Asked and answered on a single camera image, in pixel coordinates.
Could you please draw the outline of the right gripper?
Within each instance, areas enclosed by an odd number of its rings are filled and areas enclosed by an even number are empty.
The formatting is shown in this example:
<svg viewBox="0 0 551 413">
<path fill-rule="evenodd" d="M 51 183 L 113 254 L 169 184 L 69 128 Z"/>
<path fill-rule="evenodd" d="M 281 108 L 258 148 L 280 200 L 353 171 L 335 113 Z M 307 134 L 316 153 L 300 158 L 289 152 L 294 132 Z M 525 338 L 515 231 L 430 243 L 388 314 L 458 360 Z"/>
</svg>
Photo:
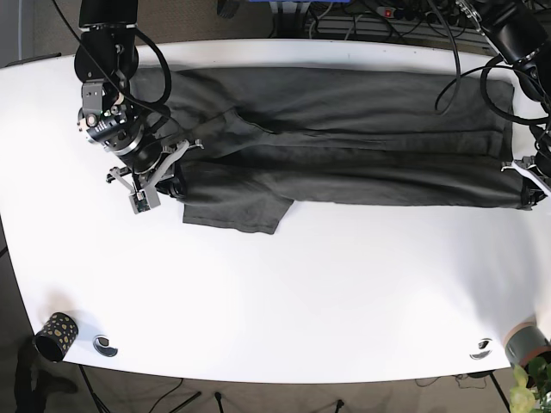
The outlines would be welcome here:
<svg viewBox="0 0 551 413">
<path fill-rule="evenodd" d="M 139 152 L 125 154 L 124 167 L 114 167 L 106 176 L 106 183 L 120 183 L 128 190 L 128 199 L 135 214 L 159 207 L 159 195 L 184 201 L 187 185 L 178 163 L 192 150 L 204 150 L 200 139 L 176 142 L 176 136 L 157 139 L 147 145 L 137 146 Z"/>
</svg>

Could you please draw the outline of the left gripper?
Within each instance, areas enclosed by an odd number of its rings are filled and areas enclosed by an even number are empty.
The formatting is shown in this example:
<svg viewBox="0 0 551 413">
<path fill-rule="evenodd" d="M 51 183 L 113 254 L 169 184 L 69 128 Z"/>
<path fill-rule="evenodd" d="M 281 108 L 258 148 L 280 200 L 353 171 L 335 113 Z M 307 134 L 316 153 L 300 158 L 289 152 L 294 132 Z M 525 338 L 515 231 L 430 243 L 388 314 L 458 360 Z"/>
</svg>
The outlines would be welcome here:
<svg viewBox="0 0 551 413">
<path fill-rule="evenodd" d="M 537 167 L 535 156 L 503 162 L 503 170 L 515 170 L 519 175 L 535 184 L 523 185 L 522 209 L 524 211 L 531 211 L 541 201 L 550 197 L 550 185 L 547 182 L 547 177 Z"/>
</svg>

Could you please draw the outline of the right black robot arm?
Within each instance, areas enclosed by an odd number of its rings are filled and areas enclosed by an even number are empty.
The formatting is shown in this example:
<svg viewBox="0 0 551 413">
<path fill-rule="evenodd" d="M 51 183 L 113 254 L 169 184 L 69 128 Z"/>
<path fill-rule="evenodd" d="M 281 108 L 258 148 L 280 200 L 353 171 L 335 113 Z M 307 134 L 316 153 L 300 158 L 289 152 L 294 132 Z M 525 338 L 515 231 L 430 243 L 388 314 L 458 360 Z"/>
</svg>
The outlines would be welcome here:
<svg viewBox="0 0 551 413">
<path fill-rule="evenodd" d="M 185 181 L 176 164 L 202 143 L 190 142 L 181 126 L 164 137 L 158 134 L 174 121 L 167 105 L 172 78 L 160 49 L 138 29 L 137 12 L 135 1 L 83 1 L 74 70 L 82 83 L 78 130 L 122 162 L 106 180 L 124 185 L 133 211 L 143 213 L 159 206 L 161 194 L 184 199 Z M 130 81 L 139 66 L 137 39 L 152 49 L 161 66 L 164 89 L 152 102 L 131 92 Z"/>
</svg>

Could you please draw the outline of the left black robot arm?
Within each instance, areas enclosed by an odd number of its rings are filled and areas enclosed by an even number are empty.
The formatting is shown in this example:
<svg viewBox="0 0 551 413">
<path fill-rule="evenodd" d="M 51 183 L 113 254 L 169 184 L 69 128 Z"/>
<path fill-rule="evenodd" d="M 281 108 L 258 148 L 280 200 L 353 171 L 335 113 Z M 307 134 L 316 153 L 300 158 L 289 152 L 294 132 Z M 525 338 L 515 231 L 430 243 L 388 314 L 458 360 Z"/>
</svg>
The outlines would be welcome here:
<svg viewBox="0 0 551 413">
<path fill-rule="evenodd" d="M 550 196 L 550 38 L 522 1 L 458 1 L 456 5 L 498 54 L 481 69 L 480 91 L 485 104 L 498 116 L 527 126 L 536 154 L 509 167 L 530 179 Z M 490 71 L 505 63 L 516 74 L 522 92 L 541 104 L 542 118 L 521 118 L 498 108 L 487 92 Z"/>
</svg>

